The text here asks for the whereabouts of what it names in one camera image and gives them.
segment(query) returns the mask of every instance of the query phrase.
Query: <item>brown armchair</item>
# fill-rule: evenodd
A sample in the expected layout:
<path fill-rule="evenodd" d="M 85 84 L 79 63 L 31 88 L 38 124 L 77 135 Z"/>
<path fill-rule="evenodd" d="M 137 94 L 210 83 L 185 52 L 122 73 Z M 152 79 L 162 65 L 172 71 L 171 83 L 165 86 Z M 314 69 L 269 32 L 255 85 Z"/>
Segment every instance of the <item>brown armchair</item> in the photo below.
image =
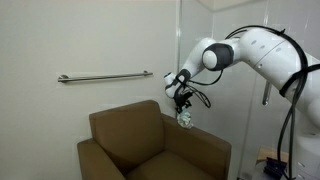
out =
<path fill-rule="evenodd" d="M 231 145 L 181 128 L 143 101 L 90 115 L 92 139 L 78 143 L 84 180 L 226 180 Z"/>

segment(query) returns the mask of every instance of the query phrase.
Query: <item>grab bar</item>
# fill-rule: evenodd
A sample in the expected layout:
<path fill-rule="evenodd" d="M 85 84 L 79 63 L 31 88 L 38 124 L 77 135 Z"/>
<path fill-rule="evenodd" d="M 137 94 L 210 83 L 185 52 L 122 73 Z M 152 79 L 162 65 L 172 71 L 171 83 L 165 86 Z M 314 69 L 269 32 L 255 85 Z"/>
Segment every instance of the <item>grab bar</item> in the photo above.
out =
<path fill-rule="evenodd" d="M 91 77 L 75 77 L 69 78 L 67 75 L 60 75 L 58 82 L 67 83 L 70 81 L 87 81 L 87 80 L 97 80 L 97 79 L 113 79 L 113 78 L 127 78 L 127 77 L 136 77 L 136 76 L 150 76 L 153 73 L 148 71 L 143 71 L 143 73 L 136 74 L 121 74 L 121 75 L 109 75 L 109 76 L 91 76 Z"/>

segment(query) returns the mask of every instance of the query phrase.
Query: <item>armchair armrest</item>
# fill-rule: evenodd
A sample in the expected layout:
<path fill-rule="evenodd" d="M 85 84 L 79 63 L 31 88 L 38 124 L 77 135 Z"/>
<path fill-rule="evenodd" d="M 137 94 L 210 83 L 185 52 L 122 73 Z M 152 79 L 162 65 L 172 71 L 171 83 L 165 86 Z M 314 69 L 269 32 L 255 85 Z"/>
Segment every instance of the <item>armchair armrest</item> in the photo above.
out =
<path fill-rule="evenodd" d="M 78 143 L 83 180 L 125 180 L 103 149 L 92 139 Z"/>
<path fill-rule="evenodd" d="M 176 119 L 162 114 L 165 148 L 216 179 L 227 179 L 231 157 L 230 143 L 195 127 L 183 129 Z"/>

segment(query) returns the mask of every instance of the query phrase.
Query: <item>armchair backrest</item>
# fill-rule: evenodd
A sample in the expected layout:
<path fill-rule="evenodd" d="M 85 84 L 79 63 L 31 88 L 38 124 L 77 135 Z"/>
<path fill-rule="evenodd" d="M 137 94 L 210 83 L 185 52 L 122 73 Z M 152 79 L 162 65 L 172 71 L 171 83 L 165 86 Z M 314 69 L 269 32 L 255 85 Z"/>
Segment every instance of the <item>armchair backrest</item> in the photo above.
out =
<path fill-rule="evenodd" d="M 164 149 L 164 130 L 157 102 L 143 101 L 89 116 L 93 138 L 122 173 Z"/>

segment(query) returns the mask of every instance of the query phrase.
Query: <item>robotic arm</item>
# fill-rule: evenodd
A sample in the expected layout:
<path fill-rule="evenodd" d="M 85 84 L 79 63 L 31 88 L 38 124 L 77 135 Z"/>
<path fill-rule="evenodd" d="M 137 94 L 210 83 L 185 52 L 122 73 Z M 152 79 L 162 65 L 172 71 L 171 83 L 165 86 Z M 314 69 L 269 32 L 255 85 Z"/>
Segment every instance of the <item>robotic arm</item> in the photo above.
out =
<path fill-rule="evenodd" d="M 320 61 L 305 54 L 308 64 L 313 68 L 305 68 L 302 72 L 301 52 L 299 54 L 294 44 L 279 34 L 261 28 L 251 29 L 240 38 L 221 42 L 205 38 L 194 47 L 177 75 L 169 73 L 165 76 L 166 94 L 175 100 L 180 113 L 183 108 L 190 106 L 188 98 L 192 94 L 185 93 L 184 88 L 191 78 L 204 68 L 220 71 L 238 62 L 245 62 L 278 90 L 286 86 L 285 91 L 282 89 L 282 95 L 305 115 L 307 121 L 297 135 L 297 179 L 301 176 L 301 179 L 319 180 L 320 138 L 317 137 L 320 137 L 320 71 L 314 70 L 320 67 Z M 295 102 L 299 83 L 298 78 L 292 77 L 303 73 L 309 75 L 305 76 L 305 88 L 299 101 Z"/>

